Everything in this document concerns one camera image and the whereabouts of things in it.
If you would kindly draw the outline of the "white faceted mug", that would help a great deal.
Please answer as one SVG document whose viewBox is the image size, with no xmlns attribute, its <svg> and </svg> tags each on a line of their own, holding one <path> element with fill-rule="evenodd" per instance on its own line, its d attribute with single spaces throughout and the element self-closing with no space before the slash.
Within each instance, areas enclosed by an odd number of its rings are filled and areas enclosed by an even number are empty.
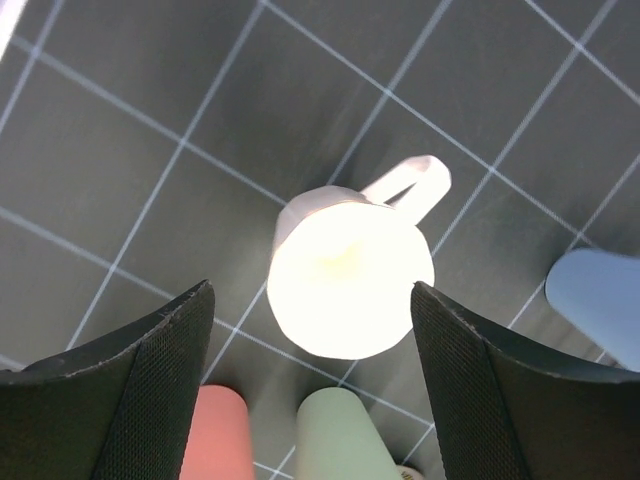
<svg viewBox="0 0 640 480">
<path fill-rule="evenodd" d="M 418 224 L 450 188 L 447 166 L 423 155 L 361 191 L 327 185 L 289 201 L 277 218 L 266 284 L 285 337 L 340 360 L 398 344 L 412 328 L 414 284 L 435 282 Z"/>
</svg>

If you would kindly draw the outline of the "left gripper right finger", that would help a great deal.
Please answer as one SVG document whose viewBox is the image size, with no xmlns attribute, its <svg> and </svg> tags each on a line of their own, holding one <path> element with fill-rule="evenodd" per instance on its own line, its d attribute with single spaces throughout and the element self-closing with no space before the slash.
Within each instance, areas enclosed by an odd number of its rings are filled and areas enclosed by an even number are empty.
<svg viewBox="0 0 640 480">
<path fill-rule="evenodd" d="M 638 478 L 638 373 L 547 347 L 423 282 L 410 309 L 447 478 Z"/>
</svg>

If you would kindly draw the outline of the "blue plastic cup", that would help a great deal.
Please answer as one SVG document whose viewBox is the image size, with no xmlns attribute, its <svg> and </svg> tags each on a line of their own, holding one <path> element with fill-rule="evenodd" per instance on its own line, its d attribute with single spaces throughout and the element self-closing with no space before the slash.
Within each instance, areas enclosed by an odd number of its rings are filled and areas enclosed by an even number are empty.
<svg viewBox="0 0 640 480">
<path fill-rule="evenodd" d="M 608 355 L 639 370 L 639 259 L 578 248 L 561 256 L 544 286 L 550 306 Z"/>
</svg>

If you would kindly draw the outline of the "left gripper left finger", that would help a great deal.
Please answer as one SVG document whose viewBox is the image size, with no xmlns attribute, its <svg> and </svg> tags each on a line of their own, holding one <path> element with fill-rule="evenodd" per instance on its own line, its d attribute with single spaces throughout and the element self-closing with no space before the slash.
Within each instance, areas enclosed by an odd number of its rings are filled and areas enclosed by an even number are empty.
<svg viewBox="0 0 640 480">
<path fill-rule="evenodd" d="M 204 280 L 93 341 L 2 371 L 2 478 L 178 478 L 214 310 Z"/>
</svg>

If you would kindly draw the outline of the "pink plastic cup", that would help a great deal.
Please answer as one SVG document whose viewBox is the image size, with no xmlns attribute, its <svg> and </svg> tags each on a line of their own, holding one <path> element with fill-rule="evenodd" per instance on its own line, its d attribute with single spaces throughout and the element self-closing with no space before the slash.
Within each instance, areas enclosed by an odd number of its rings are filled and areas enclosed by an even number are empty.
<svg viewBox="0 0 640 480">
<path fill-rule="evenodd" d="M 248 407 L 236 391 L 199 388 L 179 479 L 255 479 Z"/>
</svg>

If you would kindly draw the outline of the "green plastic cup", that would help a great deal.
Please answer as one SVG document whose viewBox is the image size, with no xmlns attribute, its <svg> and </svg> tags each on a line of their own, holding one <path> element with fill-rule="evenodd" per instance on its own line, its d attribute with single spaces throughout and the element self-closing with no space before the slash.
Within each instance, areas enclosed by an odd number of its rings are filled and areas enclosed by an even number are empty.
<svg viewBox="0 0 640 480">
<path fill-rule="evenodd" d="M 296 417 L 296 479 L 399 479 L 396 463 L 353 392 L 328 387 L 307 396 Z"/>
</svg>

